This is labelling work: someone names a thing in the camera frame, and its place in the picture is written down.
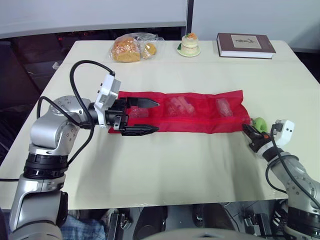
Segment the white table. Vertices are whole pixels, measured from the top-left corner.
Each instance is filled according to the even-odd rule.
[[[272,60],[220,58],[215,41],[200,41],[201,54],[178,55],[177,41],[167,41],[156,59],[114,63],[112,41],[78,41],[43,92],[52,100],[72,95],[69,71],[79,60],[108,65],[123,91],[218,94],[243,90],[243,105],[252,118],[295,122],[284,150],[297,155],[309,175],[320,180],[319,84],[283,41],[272,41]],[[75,73],[83,98],[96,99],[106,72],[83,65]],[[47,111],[48,105],[42,107]],[[28,155],[34,108],[0,167],[1,178],[17,178]],[[81,130],[71,155],[89,134]],[[254,156],[242,132],[158,132],[141,137],[111,135],[95,128],[90,144],[66,172],[63,190],[69,209],[122,208],[283,198],[266,182],[267,163]],[[270,173],[270,180],[283,186]],[[0,182],[0,206],[11,207],[16,182]]]

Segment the wire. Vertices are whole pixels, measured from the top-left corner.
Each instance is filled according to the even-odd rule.
[[[274,190],[277,190],[281,193],[284,193],[286,194],[287,192],[285,190],[282,190],[280,188],[277,188],[276,186],[274,186],[271,182],[270,182],[270,179],[269,179],[269,170],[270,168],[272,168],[274,165],[276,165],[280,160],[279,159],[276,159],[274,160],[272,163],[268,164],[268,166],[266,167],[265,169],[265,179],[267,181],[267,183],[270,185],[270,187],[272,187]]]
[[[314,204],[317,206],[317,208],[319,208],[319,210],[320,210],[320,203],[306,189],[304,189],[303,186],[301,186],[301,184],[295,179],[295,177],[289,171],[288,166],[286,165],[285,160],[284,160],[283,156],[280,154],[279,149],[278,149],[278,147],[276,145],[276,141],[275,141],[275,137],[274,137],[274,130],[275,129],[276,129],[276,125],[273,124],[272,127],[271,127],[270,137],[271,137],[272,144],[275,147],[276,154],[278,155],[284,170],[289,175],[289,177],[294,182],[294,184],[297,185],[297,187],[300,188],[301,191],[304,192],[304,194],[307,195],[314,202]]]
[[[0,182],[19,182],[18,178],[0,178]]]
[[[36,107],[36,118],[40,118],[40,113],[41,113],[41,104],[42,101],[46,100],[48,103],[50,103],[55,109],[57,109],[60,113],[62,113],[70,122],[72,122],[74,125],[79,126],[79,123],[74,120],[68,113],[66,113],[61,107],[59,107],[54,101],[49,99],[46,96],[41,96],[38,100],[38,105]]]
[[[94,131],[95,131],[95,123],[94,123],[94,120],[91,116],[91,114],[89,113],[89,110],[87,109],[86,105],[84,104],[84,102],[82,101],[80,95],[79,95],[79,92],[77,90],[77,87],[76,87],[76,84],[75,84],[75,71],[76,71],[76,68],[81,65],[81,64],[93,64],[93,65],[97,65],[105,70],[107,70],[110,75],[112,76],[115,76],[115,72],[112,71],[110,68],[108,68],[107,66],[99,63],[99,62],[96,62],[96,61],[91,61],[91,60],[81,60],[81,61],[78,61],[76,62],[71,70],[70,70],[70,84],[71,84],[71,87],[72,87],[72,90],[73,90],[73,93],[78,101],[78,103],[80,104],[80,106],[82,107],[83,109],[83,112],[85,113],[86,117],[88,118],[89,120],[89,124],[90,124],[90,133],[89,133],[89,136],[87,138],[87,140],[84,142],[84,144],[74,153],[74,155],[70,158],[70,160],[68,161],[67,165],[69,166],[74,160],[75,158],[78,156],[78,154],[88,145],[88,143],[91,141],[93,135],[94,135]]]
[[[223,207],[224,210],[228,213],[229,217],[234,221],[235,225],[236,225],[236,228],[238,229],[238,232],[240,232],[240,229],[239,229],[239,225],[238,223],[236,222],[236,220],[233,218],[233,216],[230,214],[230,212],[228,211],[228,209],[226,209],[225,207]]]

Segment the robotic arm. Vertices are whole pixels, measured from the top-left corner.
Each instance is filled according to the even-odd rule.
[[[288,195],[288,221],[284,228],[286,238],[320,239],[320,183],[307,174],[296,156],[278,147],[288,142],[292,130],[291,122],[285,120],[277,120],[271,134],[260,133],[253,126],[243,125],[244,133],[251,140],[249,147],[268,162],[267,170],[271,169],[285,187],[285,191],[282,191]]]
[[[101,65],[89,60],[80,61],[74,65],[73,70],[71,69],[70,80],[73,79],[75,68],[83,63]],[[29,155],[23,174],[19,178],[11,208],[9,225],[12,234],[9,239],[62,239],[59,227],[67,218],[68,194],[62,192],[61,188],[66,178],[65,171],[74,159],[72,157],[68,162],[68,156],[81,128],[90,129],[91,137],[94,125],[100,125],[102,128],[111,126],[123,136],[142,136],[158,130],[150,125],[128,126],[127,108],[152,108],[159,104],[147,98],[117,99],[119,88],[120,82],[115,79],[115,73],[109,71],[100,85],[95,102],[84,98],[79,100],[76,88],[73,88],[75,96],[63,96],[54,102],[46,97],[40,98],[37,120],[30,132]],[[51,105],[47,113],[40,116],[43,99]]]

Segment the green object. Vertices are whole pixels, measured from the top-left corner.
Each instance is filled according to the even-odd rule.
[[[255,120],[253,120],[253,126],[260,132],[266,132],[268,131],[267,123],[262,117],[257,117]]]

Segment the plastic bag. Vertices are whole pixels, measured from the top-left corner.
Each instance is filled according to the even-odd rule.
[[[164,39],[147,32],[129,33],[118,37],[110,49],[116,62],[138,62],[154,59],[162,52]]]
[[[119,98],[149,98],[160,105],[153,108],[131,107],[128,125],[149,124],[158,132],[231,133],[242,131],[250,117],[241,104],[242,90],[221,94],[119,92]],[[112,128],[109,133],[116,133]]]

